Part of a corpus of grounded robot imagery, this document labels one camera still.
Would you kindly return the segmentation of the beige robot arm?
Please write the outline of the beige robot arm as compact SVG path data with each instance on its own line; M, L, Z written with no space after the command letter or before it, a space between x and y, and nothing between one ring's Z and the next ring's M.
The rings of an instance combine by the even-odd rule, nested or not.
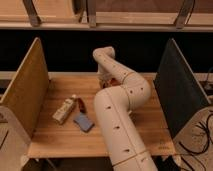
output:
M117 62L113 47L97 48L99 78L114 77L119 85L100 90L94 110L114 171L158 171L151 154L133 124L129 112L151 96L148 81L136 71Z

